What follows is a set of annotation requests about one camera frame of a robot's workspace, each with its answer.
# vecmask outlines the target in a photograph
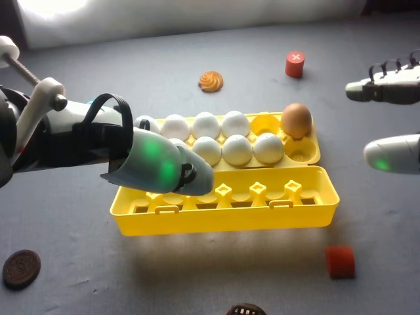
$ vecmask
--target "table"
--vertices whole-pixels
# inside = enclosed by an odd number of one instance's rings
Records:
[[[420,177],[370,169],[362,150],[420,131],[420,107],[352,102],[344,86],[420,47],[419,27],[419,14],[397,14],[25,52],[21,61],[69,99],[116,93],[135,117],[302,102],[341,202],[327,228],[126,238],[109,214],[117,187],[99,177],[107,165],[17,174],[0,190],[0,261],[32,249],[42,268],[22,292],[0,286],[1,313],[224,315],[250,302],[272,315],[417,314]],[[301,80],[284,74],[292,50],[306,54]],[[207,70],[223,75],[219,93],[197,88]],[[11,69],[0,83],[32,91]],[[328,278],[328,245],[353,247],[357,279]]]

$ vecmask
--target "white wall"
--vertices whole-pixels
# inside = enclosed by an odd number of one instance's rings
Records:
[[[360,15],[366,0],[17,0],[30,48]]]

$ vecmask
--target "brown egg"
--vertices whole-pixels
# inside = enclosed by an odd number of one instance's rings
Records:
[[[308,108],[300,103],[286,107],[282,114],[282,128],[293,139],[302,139],[312,128],[312,116]]]

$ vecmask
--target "yellow plastic tray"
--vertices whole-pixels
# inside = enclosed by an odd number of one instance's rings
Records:
[[[327,226],[339,197],[318,166],[215,172],[201,197],[120,187],[111,214],[126,236]]]
[[[259,160],[252,157],[252,159],[245,165],[235,166],[227,163],[223,157],[222,159],[213,166],[215,171],[225,171],[229,169],[247,169],[247,168],[256,168],[256,167],[296,167],[296,166],[306,166],[309,164],[314,164],[318,162],[321,158],[320,147],[318,146],[318,139],[316,138],[316,130],[314,122],[312,120],[312,130],[311,132],[303,137],[301,140],[293,140],[290,136],[285,134],[282,129],[282,113],[259,113],[259,114],[247,114],[247,119],[251,126],[251,132],[247,136],[247,139],[252,145],[258,139],[258,136],[262,133],[274,133],[284,145],[284,157],[279,162],[275,164],[264,164]],[[216,116],[217,120],[221,124],[224,116]],[[187,117],[186,120],[190,126],[194,122],[194,117]],[[157,119],[157,123],[162,127],[165,122],[164,119]],[[196,139],[190,135],[186,140],[185,144],[191,149],[192,145]],[[216,141],[220,144],[222,148],[226,137],[220,133],[216,138]]]

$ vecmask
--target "metal rod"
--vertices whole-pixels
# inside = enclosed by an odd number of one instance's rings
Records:
[[[4,54],[1,58],[7,62],[7,64],[15,69],[26,81],[28,81],[33,86],[36,86],[40,80],[30,72],[23,64],[21,64],[16,59],[12,58],[9,54]]]

